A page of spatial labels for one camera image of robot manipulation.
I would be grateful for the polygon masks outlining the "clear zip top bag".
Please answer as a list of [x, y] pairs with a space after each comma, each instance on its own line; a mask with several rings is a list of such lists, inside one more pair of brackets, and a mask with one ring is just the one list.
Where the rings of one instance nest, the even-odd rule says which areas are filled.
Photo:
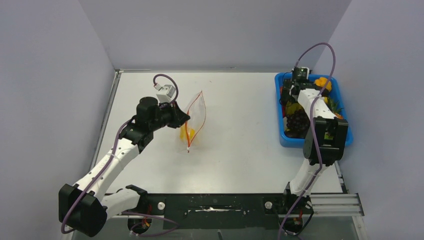
[[180, 128], [177, 132], [176, 138], [176, 150], [180, 153], [191, 153], [195, 150], [199, 150], [203, 143], [204, 126], [207, 119], [207, 108], [204, 99], [203, 91], [197, 92], [190, 100], [190, 102], [184, 108], [184, 112], [190, 116], [190, 120], [183, 126], [186, 128], [190, 127], [196, 131], [195, 137], [191, 144], [182, 142], [179, 138]]

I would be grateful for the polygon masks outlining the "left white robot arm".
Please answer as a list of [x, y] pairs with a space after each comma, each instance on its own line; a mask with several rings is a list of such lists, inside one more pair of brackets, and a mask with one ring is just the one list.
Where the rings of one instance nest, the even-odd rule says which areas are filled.
[[155, 131], [164, 127], [178, 129], [190, 118], [176, 101], [166, 103], [151, 96], [141, 98], [136, 114], [118, 129], [106, 155], [76, 183], [64, 184], [59, 190], [61, 233], [79, 231], [94, 237], [110, 218], [140, 207], [142, 189], [129, 185], [111, 195], [106, 194], [107, 190], [153, 140]]

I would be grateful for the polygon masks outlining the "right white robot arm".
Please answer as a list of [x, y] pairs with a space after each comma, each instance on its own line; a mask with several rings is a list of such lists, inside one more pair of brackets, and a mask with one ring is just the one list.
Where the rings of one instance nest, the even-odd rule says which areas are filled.
[[328, 77], [322, 84], [309, 79], [307, 67], [294, 67], [291, 77], [283, 80], [281, 102], [300, 104], [308, 118], [303, 142], [304, 161], [296, 176], [287, 184], [282, 209], [289, 214], [306, 206], [310, 192], [322, 172], [339, 161], [348, 135], [348, 122], [339, 118], [325, 98], [331, 93]]

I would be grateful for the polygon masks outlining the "toy yellow mango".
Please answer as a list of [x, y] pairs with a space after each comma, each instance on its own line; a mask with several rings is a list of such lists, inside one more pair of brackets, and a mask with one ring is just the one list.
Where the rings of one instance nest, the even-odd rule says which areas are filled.
[[195, 135], [196, 131], [191, 127], [186, 128], [184, 125], [180, 128], [179, 138], [183, 143], [191, 144]]

